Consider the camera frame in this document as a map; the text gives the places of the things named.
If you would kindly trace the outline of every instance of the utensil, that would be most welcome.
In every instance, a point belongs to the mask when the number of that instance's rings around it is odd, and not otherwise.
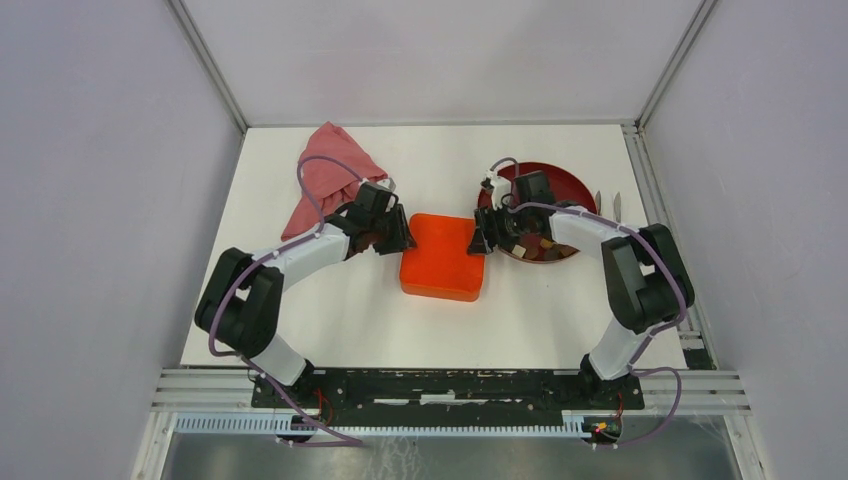
[[[612,199],[612,214],[617,223],[621,223],[621,192],[615,194]]]

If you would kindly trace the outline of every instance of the red cloth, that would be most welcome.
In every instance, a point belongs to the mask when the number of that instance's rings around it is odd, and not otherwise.
[[[311,155],[335,158],[372,182],[388,177],[353,137],[348,135],[342,127],[337,127],[330,122],[322,125],[309,137],[306,149],[300,154],[298,165],[304,158]],[[359,182],[350,172],[325,160],[310,160],[303,166],[303,183],[309,189],[309,193],[318,200],[324,215],[333,213],[343,203],[353,201],[359,191]],[[282,239],[287,240],[300,235],[318,223],[318,220],[315,207],[304,195],[283,230]]]

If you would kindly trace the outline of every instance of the orange sponge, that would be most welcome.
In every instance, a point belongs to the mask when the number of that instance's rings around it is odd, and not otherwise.
[[[403,252],[400,286],[410,295],[473,302],[483,286],[482,255],[468,255],[474,220],[416,213],[409,230],[418,248]]]

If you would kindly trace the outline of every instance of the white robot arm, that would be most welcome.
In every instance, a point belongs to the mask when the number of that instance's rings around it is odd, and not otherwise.
[[[656,262],[645,246],[625,231],[629,229],[575,204],[555,203],[544,173],[518,176],[509,189],[504,189],[503,181],[487,172],[482,185],[492,193],[493,207],[475,211],[476,230],[468,253],[486,255],[496,246],[512,251],[521,235],[535,233],[601,261],[613,319],[598,345],[584,357],[581,373],[595,383],[626,376],[653,328],[680,311],[675,288],[659,269],[642,273],[642,265],[656,266]],[[517,207],[505,204],[510,197]],[[691,306],[695,294],[668,228],[654,224],[636,235],[647,242],[674,278],[686,306]]]
[[[228,249],[209,278],[195,324],[283,385],[292,385],[310,364],[276,334],[280,297],[312,273],[369,247],[380,255],[415,247],[397,200],[389,188],[366,182],[353,202],[326,218],[320,232],[310,231],[253,254]],[[256,265],[263,258],[267,260]],[[253,270],[238,286],[250,290],[246,298],[228,298],[228,290],[249,268]]]

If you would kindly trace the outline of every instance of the white wall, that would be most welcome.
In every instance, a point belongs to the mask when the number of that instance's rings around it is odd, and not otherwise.
[[[187,0],[251,125],[638,116],[699,0]]]
[[[0,5],[0,477],[127,478],[239,139],[164,2]]]
[[[848,2],[721,2],[647,142],[781,479],[845,478]]]

